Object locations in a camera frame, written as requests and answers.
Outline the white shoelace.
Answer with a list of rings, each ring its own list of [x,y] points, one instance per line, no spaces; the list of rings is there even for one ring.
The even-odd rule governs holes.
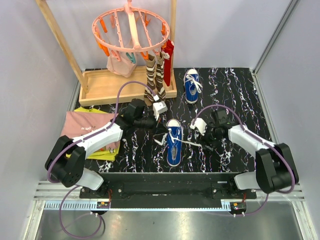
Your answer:
[[[194,142],[191,142],[191,141],[185,141],[183,139],[179,139],[178,137],[174,137],[173,134],[172,134],[172,129],[170,128],[168,130],[168,133],[165,133],[164,136],[162,137],[162,140],[159,141],[155,138],[153,138],[153,140],[160,146],[163,146],[164,145],[164,141],[165,141],[165,138],[169,136],[169,139],[171,140],[171,142],[173,144],[177,143],[177,142],[180,142],[180,143],[183,143],[183,144],[186,144],[186,145],[191,145],[191,146],[196,146],[196,147],[202,147],[201,144],[198,144],[198,143],[194,143]]]

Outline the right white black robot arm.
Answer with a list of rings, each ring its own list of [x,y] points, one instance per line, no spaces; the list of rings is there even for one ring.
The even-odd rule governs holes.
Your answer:
[[[240,146],[255,160],[255,171],[239,173],[227,185],[228,195],[239,198],[247,189],[261,190],[266,194],[288,194],[299,181],[290,147],[275,144],[247,128],[239,119],[232,121],[225,110],[212,113],[213,121],[202,124],[200,134],[204,145],[213,149],[220,140]]]

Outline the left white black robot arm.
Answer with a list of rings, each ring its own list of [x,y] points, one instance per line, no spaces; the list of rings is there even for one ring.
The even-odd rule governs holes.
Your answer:
[[[108,193],[108,186],[99,173],[85,168],[85,160],[100,148],[133,133],[136,128],[154,129],[160,114],[153,107],[153,113],[144,116],[144,109],[145,103],[134,99],[121,113],[97,130],[75,138],[65,135],[59,137],[44,166],[47,179],[67,188],[89,188],[95,197],[103,198]]]

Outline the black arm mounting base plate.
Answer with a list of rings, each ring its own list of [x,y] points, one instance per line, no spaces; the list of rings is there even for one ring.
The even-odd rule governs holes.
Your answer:
[[[111,193],[112,199],[125,199],[134,195],[200,195],[213,199],[256,199],[257,194],[251,189],[236,189],[233,183],[235,175],[228,172],[109,172],[102,174],[104,182],[99,190],[85,187],[80,191],[79,197],[102,199]]]

